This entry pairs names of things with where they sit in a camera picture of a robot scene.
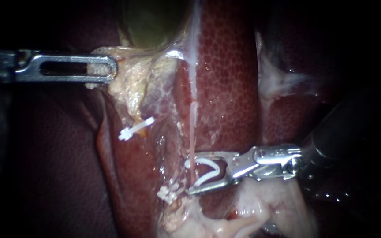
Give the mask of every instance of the white surgical clip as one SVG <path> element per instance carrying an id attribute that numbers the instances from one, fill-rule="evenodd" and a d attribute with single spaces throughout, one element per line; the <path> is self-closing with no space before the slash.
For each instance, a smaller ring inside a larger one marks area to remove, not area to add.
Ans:
<path id="1" fill-rule="evenodd" d="M 121 141 L 127 141 L 130 139 L 134 133 L 136 133 L 138 130 L 151 125 L 154 123 L 155 119 L 153 117 L 150 117 L 146 119 L 145 121 L 139 123 L 138 125 L 130 128 L 130 127 L 125 127 L 123 130 L 121 130 L 120 135 L 119 135 L 119 140 Z"/>

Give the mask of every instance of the metal grasper jaw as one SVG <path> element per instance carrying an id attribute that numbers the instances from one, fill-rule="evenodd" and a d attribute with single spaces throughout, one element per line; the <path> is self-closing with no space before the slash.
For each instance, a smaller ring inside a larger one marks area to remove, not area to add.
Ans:
<path id="1" fill-rule="evenodd" d="M 213 182 L 204 183 L 209 178 L 217 176 L 219 167 L 215 160 L 226 162 L 224 177 Z M 228 186 L 238 184 L 243 177 L 251 177 L 257 181 L 283 177 L 284 180 L 296 176 L 302 167 L 301 149 L 292 144 L 279 146 L 254 146 L 248 152 L 240 155 L 236 152 L 202 152 L 195 154 L 195 162 L 207 164 L 214 170 L 203 175 L 188 190 L 188 195 L 199 195 L 217 191 Z M 190 167 L 190 160 L 185 162 Z"/>
<path id="2" fill-rule="evenodd" d="M 42 70 L 45 63 L 64 66 L 71 63 L 103 64 L 110 69 L 110 73 L 107 75 L 80 75 L 79 73 L 51 75 Z M 0 83 L 80 82 L 104 84 L 112 81 L 117 71 L 117 62 L 110 56 L 37 50 L 0 50 Z"/>

